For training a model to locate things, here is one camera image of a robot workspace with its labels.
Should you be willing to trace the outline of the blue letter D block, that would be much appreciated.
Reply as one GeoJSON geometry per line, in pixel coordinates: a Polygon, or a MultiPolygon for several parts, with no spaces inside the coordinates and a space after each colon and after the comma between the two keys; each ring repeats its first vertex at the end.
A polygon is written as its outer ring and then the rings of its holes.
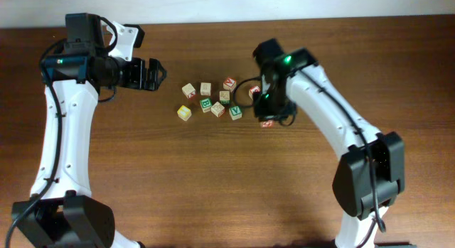
{"type": "Polygon", "coordinates": [[[274,120],[267,120],[260,122],[260,126],[262,128],[272,128],[274,126],[274,120]]]}

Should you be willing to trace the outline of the red number 6 block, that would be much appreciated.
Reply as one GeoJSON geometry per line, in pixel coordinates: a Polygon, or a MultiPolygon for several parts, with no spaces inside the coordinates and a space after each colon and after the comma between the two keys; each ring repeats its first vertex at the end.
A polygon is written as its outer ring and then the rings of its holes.
{"type": "Polygon", "coordinates": [[[254,86],[254,87],[249,88],[248,93],[249,93],[250,99],[253,100],[254,93],[257,93],[260,91],[261,91],[261,89],[259,86],[254,86]]]}

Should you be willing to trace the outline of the green letter V block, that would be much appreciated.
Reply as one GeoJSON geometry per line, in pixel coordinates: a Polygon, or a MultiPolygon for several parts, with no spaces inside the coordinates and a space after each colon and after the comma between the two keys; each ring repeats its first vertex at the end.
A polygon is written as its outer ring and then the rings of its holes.
{"type": "Polygon", "coordinates": [[[242,110],[239,106],[234,106],[229,108],[229,114],[233,121],[240,119],[242,117],[242,110]]]}

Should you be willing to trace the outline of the wooden block green side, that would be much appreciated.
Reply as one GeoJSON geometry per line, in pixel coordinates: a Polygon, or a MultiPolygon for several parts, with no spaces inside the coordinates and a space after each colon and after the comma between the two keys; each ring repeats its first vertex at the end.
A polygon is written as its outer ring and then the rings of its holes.
{"type": "Polygon", "coordinates": [[[230,92],[227,90],[220,91],[219,101],[221,104],[230,104],[230,92]]]}

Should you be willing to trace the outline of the green letter B block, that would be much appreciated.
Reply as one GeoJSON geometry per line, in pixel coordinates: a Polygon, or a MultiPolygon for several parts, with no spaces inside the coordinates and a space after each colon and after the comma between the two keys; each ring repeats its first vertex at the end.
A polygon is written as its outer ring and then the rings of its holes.
{"type": "Polygon", "coordinates": [[[205,98],[200,101],[200,106],[203,113],[210,112],[211,107],[213,106],[210,98],[205,98]]]}

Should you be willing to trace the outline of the wooden hand picture block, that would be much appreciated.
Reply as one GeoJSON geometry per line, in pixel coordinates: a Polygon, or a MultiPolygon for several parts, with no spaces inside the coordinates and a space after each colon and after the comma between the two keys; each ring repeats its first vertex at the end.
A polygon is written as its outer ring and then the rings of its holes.
{"type": "Polygon", "coordinates": [[[220,102],[216,102],[210,110],[216,117],[220,117],[225,113],[225,107],[220,102]]]}

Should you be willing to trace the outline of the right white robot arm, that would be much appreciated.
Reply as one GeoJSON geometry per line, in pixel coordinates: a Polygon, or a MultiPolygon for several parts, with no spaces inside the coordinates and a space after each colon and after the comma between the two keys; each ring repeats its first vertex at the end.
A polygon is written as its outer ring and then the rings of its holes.
{"type": "Polygon", "coordinates": [[[332,189],[343,209],[334,247],[374,247],[383,215],[405,189],[405,143],[357,113],[305,48],[285,53],[274,38],[252,53],[261,87],[253,94],[260,122],[294,120],[301,109],[331,145],[339,163],[332,189]]]}

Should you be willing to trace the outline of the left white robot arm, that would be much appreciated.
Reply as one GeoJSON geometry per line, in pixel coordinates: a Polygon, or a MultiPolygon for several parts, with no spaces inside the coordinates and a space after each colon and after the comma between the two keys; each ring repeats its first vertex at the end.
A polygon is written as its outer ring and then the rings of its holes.
{"type": "Polygon", "coordinates": [[[167,73],[156,59],[135,58],[144,30],[96,14],[67,14],[67,35],[38,66],[45,86],[41,162],[29,199],[15,202],[11,229],[34,247],[139,247],[116,228],[112,209],[95,200],[88,157],[102,88],[156,91],[167,73]]]}

